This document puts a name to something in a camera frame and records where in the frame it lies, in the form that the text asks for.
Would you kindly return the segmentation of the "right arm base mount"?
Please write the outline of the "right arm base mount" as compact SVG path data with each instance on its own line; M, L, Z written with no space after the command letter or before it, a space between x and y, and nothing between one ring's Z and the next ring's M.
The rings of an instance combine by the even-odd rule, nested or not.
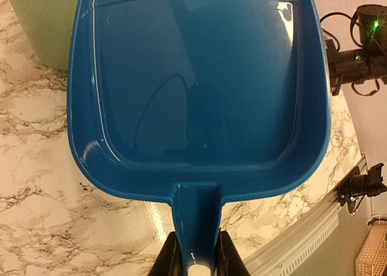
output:
M376 197L386 192L382 176L383 166L383 163L378 163L370 167L366 174L361 174L360 168L355 166L336 188L340 206L347 206L348 212L353 214L365 197Z

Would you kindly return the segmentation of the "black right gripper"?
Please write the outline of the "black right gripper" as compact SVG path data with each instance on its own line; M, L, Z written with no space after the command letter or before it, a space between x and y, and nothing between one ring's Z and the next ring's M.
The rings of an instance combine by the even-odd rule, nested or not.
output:
M332 39L325 41L325 49L333 96L337 96L346 84L359 96L373 96L379 92L380 84L386 84L386 53L366 48L338 51ZM370 80L375 81L375 89L369 93L357 90L356 86Z

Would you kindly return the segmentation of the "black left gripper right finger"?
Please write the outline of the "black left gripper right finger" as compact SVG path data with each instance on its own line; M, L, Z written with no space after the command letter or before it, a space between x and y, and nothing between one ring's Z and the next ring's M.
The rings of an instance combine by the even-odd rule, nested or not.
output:
M220 231L216 244L217 276L248 276L245 264L227 231Z

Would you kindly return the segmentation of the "blue plastic dustpan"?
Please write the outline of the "blue plastic dustpan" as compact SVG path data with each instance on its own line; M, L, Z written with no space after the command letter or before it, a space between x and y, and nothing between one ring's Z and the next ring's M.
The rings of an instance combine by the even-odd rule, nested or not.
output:
M71 153L98 189L171 207L171 269L217 269L226 203L288 193L331 132L314 0L77 0Z

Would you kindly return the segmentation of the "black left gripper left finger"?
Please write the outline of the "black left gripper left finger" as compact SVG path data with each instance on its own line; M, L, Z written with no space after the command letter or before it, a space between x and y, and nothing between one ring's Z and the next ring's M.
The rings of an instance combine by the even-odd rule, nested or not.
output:
M183 261L176 232L171 232L158 254L148 276L182 276Z

